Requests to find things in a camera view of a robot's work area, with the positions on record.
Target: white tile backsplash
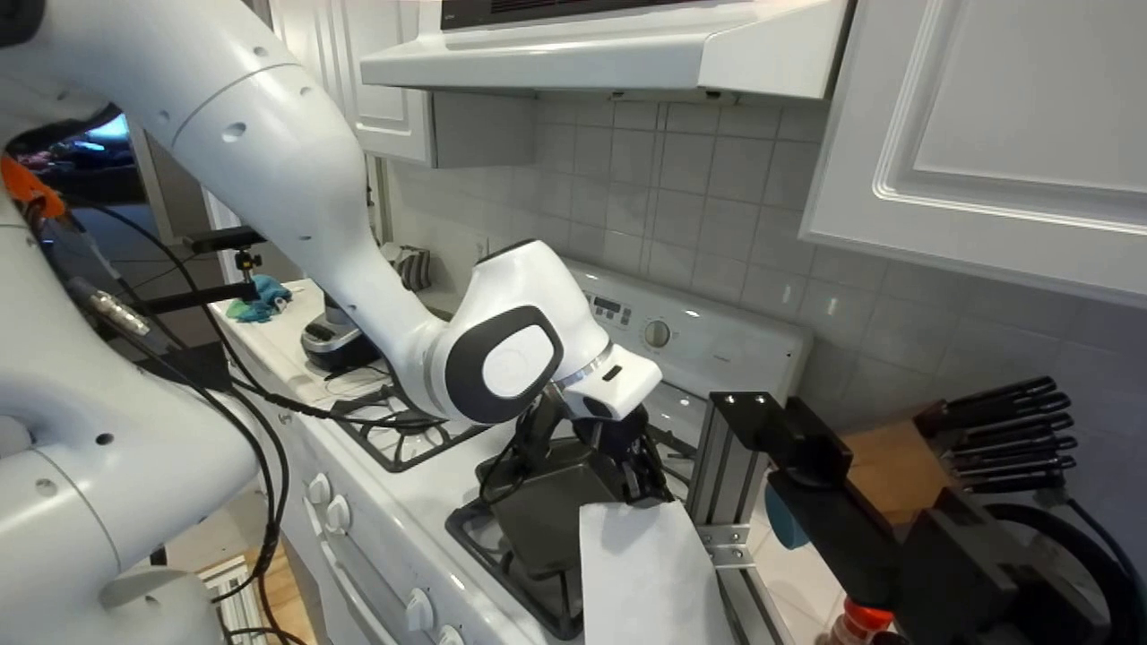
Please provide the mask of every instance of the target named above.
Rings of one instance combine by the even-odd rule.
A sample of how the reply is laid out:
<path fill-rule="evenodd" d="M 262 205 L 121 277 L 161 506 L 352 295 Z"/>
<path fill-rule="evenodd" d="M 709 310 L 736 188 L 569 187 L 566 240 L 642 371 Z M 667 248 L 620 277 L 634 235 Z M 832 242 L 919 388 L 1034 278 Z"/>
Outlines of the white tile backsplash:
<path fill-rule="evenodd" d="M 1147 486 L 1147 310 L 803 242 L 822 132 L 826 112 L 546 96 L 534 166 L 386 166 L 391 233 L 434 250 L 434 303 L 482 248 L 540 235 L 793 319 L 819 332 L 803 397 L 838 425 L 1049 371 L 1085 443 L 1072 486 L 1147 560 L 1121 493 Z"/>

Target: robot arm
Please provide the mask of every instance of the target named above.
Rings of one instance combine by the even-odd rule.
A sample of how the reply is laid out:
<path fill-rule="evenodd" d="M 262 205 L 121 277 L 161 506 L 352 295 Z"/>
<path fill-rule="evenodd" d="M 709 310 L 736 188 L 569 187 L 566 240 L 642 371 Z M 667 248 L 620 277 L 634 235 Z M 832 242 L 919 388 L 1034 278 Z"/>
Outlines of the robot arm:
<path fill-rule="evenodd" d="M 47 0 L 0 50 L 0 82 L 0 138 L 115 101 L 313 277 L 429 416 L 501 421 L 556 384 L 576 416 L 623 419 L 659 379 L 546 242 L 482 261 L 457 319 L 434 319 L 368 235 L 343 115 L 242 0 Z"/>

